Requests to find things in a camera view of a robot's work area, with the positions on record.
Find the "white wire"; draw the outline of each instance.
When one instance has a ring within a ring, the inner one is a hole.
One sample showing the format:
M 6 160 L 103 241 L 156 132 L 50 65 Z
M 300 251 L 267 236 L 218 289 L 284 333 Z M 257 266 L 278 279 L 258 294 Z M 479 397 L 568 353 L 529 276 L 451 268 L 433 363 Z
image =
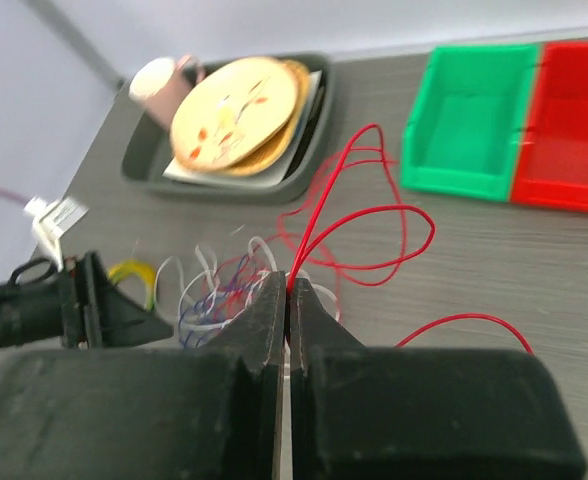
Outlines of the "white wire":
M 250 258 L 254 258 L 254 249 L 252 248 L 252 243 L 254 242 L 258 243 L 258 245 L 261 247 L 263 253 L 265 253 L 267 260 L 270 263 L 270 268 L 273 272 L 276 272 L 278 268 L 276 266 L 276 259 L 274 258 L 274 254 L 272 253 L 272 250 L 270 250 L 270 247 L 267 246 L 267 242 L 261 237 L 252 237 L 250 238 L 250 241 L 247 242 L 247 253 Z
M 263 282 L 265 281 L 265 279 L 267 278 L 267 276 L 271 273 L 271 272 L 275 272 L 278 271 L 278 266 L 276 264 L 276 259 L 274 258 L 274 254 L 272 253 L 272 250 L 269 248 L 269 246 L 267 245 L 267 242 L 265 240 L 263 240 L 263 238 L 258 237 L 258 236 L 254 236 L 250 239 L 250 241 L 247 244 L 247 251 L 248 251 L 248 255 L 249 258 L 254 258 L 255 255 L 255 250 L 254 250 L 254 245 L 258 245 L 258 247 L 263 250 L 263 253 L 265 254 L 265 256 L 267 257 L 269 266 L 270 266 L 270 270 L 267 269 L 262 269 L 259 270 L 257 272 L 257 274 L 260 276 L 260 278 L 255 281 L 251 286 L 250 289 L 248 291 L 247 294 L 247 298 L 245 301 L 245 307 L 247 308 L 253 300 L 254 297 L 254 292 L 256 291 L 257 288 L 260 288 L 263 284 Z M 204 251 L 206 254 L 208 254 L 210 256 L 210 259 L 212 260 L 212 267 L 210 267 L 210 264 L 208 263 L 207 259 L 205 258 L 204 255 Z M 185 270 L 183 268 L 183 264 L 181 263 L 181 260 L 176 257 L 176 256 L 172 256 L 169 257 L 167 259 L 165 259 L 165 261 L 161 264 L 161 266 L 159 267 L 159 269 L 156 272 L 156 279 L 154 282 L 154 303 L 157 307 L 157 311 L 161 316 L 165 316 L 163 315 L 162 312 L 160 312 L 160 310 L 158 309 L 158 279 L 160 277 L 160 274 L 162 272 L 162 270 L 167 267 L 167 265 L 171 262 L 174 262 L 174 264 L 177 267 L 178 270 L 178 274 L 179 274 L 179 286 L 180 286 L 180 290 L 181 290 L 181 295 L 179 297 L 179 301 L 178 301 L 178 305 L 177 305 L 177 322 L 179 325 L 179 338 L 181 336 L 181 331 L 183 328 L 188 329 L 188 330 L 192 330 L 194 332 L 209 332 L 212 330 L 216 330 L 216 329 L 222 329 L 225 328 L 227 325 L 229 325 L 231 322 L 233 322 L 236 317 L 239 314 L 237 314 L 234 318 L 229 318 L 226 319 L 222 322 L 219 323 L 213 323 L 210 325 L 198 325 L 198 324 L 194 324 L 191 323 L 190 321 L 194 321 L 194 320 L 198 320 L 200 318 L 203 318 L 207 315 L 209 315 L 214 307 L 216 306 L 216 299 L 220 296 L 220 297 L 225 297 L 225 295 L 227 293 L 222 293 L 219 292 L 219 287 L 220 287 L 220 280 L 218 280 L 215 275 L 217 273 L 217 269 L 218 269 L 218 258 L 216 256 L 216 253 L 214 252 L 214 250 L 207 244 L 198 244 L 196 245 L 196 247 L 194 248 L 194 255 L 196 256 L 199 264 L 203 267 L 203 271 L 200 272 L 198 275 L 196 275 L 187 285 L 185 285 Z M 196 301 L 188 294 L 188 291 L 190 290 L 190 288 L 192 288 L 192 286 L 201 278 L 205 277 L 205 280 L 207 282 L 207 285 L 210 289 L 210 293 L 207 297 L 205 297 L 204 305 L 207 305 L 209 302 L 209 306 L 207 308 L 207 310 L 205 312 L 197 312 L 195 314 L 192 315 L 187 315 L 184 310 L 184 303 L 188 303 L 189 307 L 194 307 L 196 305 Z M 307 273 L 305 270 L 300 270 L 298 275 L 298 278 L 305 278 L 308 281 L 310 281 L 310 283 L 312 282 L 312 279 L 309 275 L 309 273 Z M 318 285 L 318 284 L 312 284 L 312 287 L 318 291 L 321 292 L 325 295 L 327 295 L 336 305 L 336 315 L 335 315 L 335 319 L 337 322 L 340 322 L 340 318 L 341 318 L 341 312 L 340 309 L 338 307 L 338 298 L 336 297 L 336 295 L 328 288 L 324 287 L 323 285 Z M 287 351 L 287 355 L 289 357 L 290 351 L 289 351 L 289 346 L 287 345 L 287 343 L 285 344 L 285 348 Z
M 214 262 L 212 268 L 210 268 L 210 265 L 207 263 L 207 260 L 205 260 L 205 256 L 203 255 L 203 252 L 201 251 L 201 246 L 199 244 L 197 244 L 196 247 L 194 247 L 194 255 L 196 255 L 198 262 L 203 267 L 203 271 L 207 272 L 205 273 L 205 276 L 207 277 L 207 284 L 209 285 L 210 290 L 214 291 L 216 287 L 214 286 L 214 279 L 212 278 L 210 272 L 213 272 L 214 275 L 216 275 L 216 270 L 218 268 L 218 258 L 216 257 L 216 253 L 214 253 L 212 247 L 210 247 L 207 244 L 203 245 L 203 247 L 205 247 L 206 250 L 209 250 L 209 254 Z
M 314 288 L 314 290 L 316 290 L 317 292 L 324 293 L 332 299 L 334 305 L 336 306 L 336 314 L 334 315 L 334 319 L 338 323 L 341 323 L 341 309 L 338 306 L 338 297 L 334 294 L 334 292 L 332 292 L 329 288 L 324 287 L 323 285 L 318 285 L 316 283 L 312 284 L 312 288 Z
M 181 296 L 180 296 L 180 298 L 178 299 L 178 307 L 177 307 L 177 313 L 176 313 L 176 315 L 177 315 L 177 316 L 178 316 L 178 318 L 179 318 L 179 321 L 180 321 L 181 317 L 183 317 L 183 320 L 186 320 L 186 319 L 188 319 L 188 318 L 199 318 L 199 317 L 201 316 L 201 315 L 199 315 L 199 314 L 196 314 L 196 315 L 188 315 L 188 316 L 184 316 L 184 315 L 183 315 L 183 302 L 184 302 L 186 299 L 189 299 L 189 301 L 191 302 L 191 305 L 190 305 L 191 307 L 194 307 L 194 305 L 196 305 L 196 302 L 194 301 L 194 299 L 193 299 L 192 297 L 190 297 L 190 296 L 187 294 L 187 292 L 189 291 L 189 289 L 190 289 L 190 288 L 192 288 L 192 286 L 193 286 L 193 285 L 196 283 L 196 281 L 197 281 L 199 278 L 201 278 L 201 277 L 203 277 L 203 276 L 207 277 L 207 276 L 208 276 L 208 274 L 211 274 L 211 273 L 212 273 L 212 272 L 211 272 L 210 270 L 203 270 L 201 273 L 199 273 L 197 276 L 195 276 L 195 277 L 194 277 L 194 278 L 193 278 L 193 279 L 190 281 L 190 283 L 188 283 L 188 284 L 187 284 L 187 286 L 186 286 L 186 287 L 183 289 L 183 291 L 181 292 Z M 211 296 L 212 294 L 213 294 L 214 296 L 216 296 L 216 295 L 217 295 L 217 292 L 218 292 L 218 283 L 217 283 L 217 284 L 214 286 L 214 289 L 212 290 L 212 292 L 210 293 L 210 295 L 208 295 L 208 296 L 207 296 L 207 298 L 210 298 L 210 296 Z M 212 302 L 211 302 L 211 305 L 210 305 L 210 308 L 209 308 L 209 309 L 208 309 L 208 310 L 207 310 L 207 311 L 204 313 L 204 315 L 209 315 L 209 314 L 212 312 L 212 310 L 214 309 L 214 305 L 215 305 L 215 304 L 216 304 L 216 302 L 212 301 Z
M 160 303 L 158 301 L 158 279 L 161 278 L 161 272 L 163 271 L 163 269 L 165 267 L 167 267 L 170 263 L 174 262 L 174 264 L 176 265 L 176 270 L 178 271 L 178 283 L 179 283 L 179 289 L 182 291 L 185 289 L 185 270 L 183 269 L 183 264 L 181 263 L 181 259 L 176 257 L 176 256 L 172 256 L 172 257 L 168 257 L 166 258 L 163 263 L 161 263 L 161 266 L 158 267 L 158 270 L 156 270 L 156 278 L 154 279 L 154 308 L 156 310 L 156 313 L 158 313 L 161 317 L 164 318 L 172 318 L 172 315 L 167 315 L 165 313 L 163 313 L 160 309 Z M 194 300 L 192 300 L 192 298 L 190 298 L 189 296 L 187 296 L 187 298 L 189 298 L 189 300 L 192 301 L 192 304 L 194 304 Z
M 233 230 L 230 232 L 230 237 L 233 235 L 236 235 L 238 232 L 240 232 L 241 230 L 243 230 L 245 228 L 245 224 L 241 225 L 240 227 L 238 227 L 237 229 Z
M 292 367 L 290 366 L 290 355 L 292 354 L 292 351 L 290 350 L 290 346 L 287 342 L 285 342 L 285 362 L 283 362 L 283 370 L 285 370 L 285 367 L 287 367 L 287 370 L 289 371 L 289 373 L 287 374 L 283 374 L 283 378 L 285 380 L 289 380 L 290 379 L 290 373 L 292 370 Z

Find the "white label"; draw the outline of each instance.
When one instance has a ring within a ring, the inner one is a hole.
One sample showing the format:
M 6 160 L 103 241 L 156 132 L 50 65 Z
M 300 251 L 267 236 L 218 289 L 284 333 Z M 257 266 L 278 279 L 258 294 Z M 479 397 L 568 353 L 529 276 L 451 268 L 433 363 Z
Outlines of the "white label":
M 42 220 L 44 226 L 56 238 L 61 238 L 88 212 L 88 208 L 71 197 L 61 201 Z

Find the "mug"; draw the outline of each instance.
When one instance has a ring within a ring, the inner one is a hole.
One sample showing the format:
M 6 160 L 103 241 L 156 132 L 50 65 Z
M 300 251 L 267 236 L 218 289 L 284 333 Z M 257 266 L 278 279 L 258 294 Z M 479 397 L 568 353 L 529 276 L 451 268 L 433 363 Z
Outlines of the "mug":
M 162 57 L 152 60 L 132 79 L 129 96 L 166 131 L 170 130 L 176 110 L 194 87 L 183 75 L 192 63 L 196 68 L 196 84 L 205 78 L 205 69 L 193 55 L 185 55 L 178 62 Z

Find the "cup handle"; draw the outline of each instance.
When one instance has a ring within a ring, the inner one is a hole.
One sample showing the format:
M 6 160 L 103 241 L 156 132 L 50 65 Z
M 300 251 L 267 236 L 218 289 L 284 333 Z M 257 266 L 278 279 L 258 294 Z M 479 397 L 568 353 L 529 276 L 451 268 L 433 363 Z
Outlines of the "cup handle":
M 194 65 L 194 67 L 196 68 L 196 85 L 198 85 L 205 79 L 205 67 L 203 67 L 203 64 L 200 62 L 196 55 L 183 56 L 176 63 L 176 68 L 178 70 L 183 70 L 189 64 Z

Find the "decorated plate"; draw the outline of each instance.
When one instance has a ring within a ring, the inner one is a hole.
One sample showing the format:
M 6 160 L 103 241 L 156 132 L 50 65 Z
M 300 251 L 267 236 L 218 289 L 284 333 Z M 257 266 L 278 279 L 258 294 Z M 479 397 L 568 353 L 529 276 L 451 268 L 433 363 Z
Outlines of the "decorated plate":
M 296 77 L 281 62 L 229 63 L 194 87 L 177 110 L 170 130 L 174 155 L 194 171 L 234 165 L 281 130 L 297 99 Z
M 272 138 L 250 153 L 246 158 L 231 165 L 221 173 L 234 176 L 254 175 L 270 167 L 287 150 L 301 119 L 303 107 L 305 107 L 305 103 L 307 102 L 307 96 L 310 90 L 310 71 L 305 65 L 294 60 L 286 60 L 283 63 L 296 77 L 298 84 L 298 99 L 294 107 L 294 113 L 285 126 L 276 132 Z

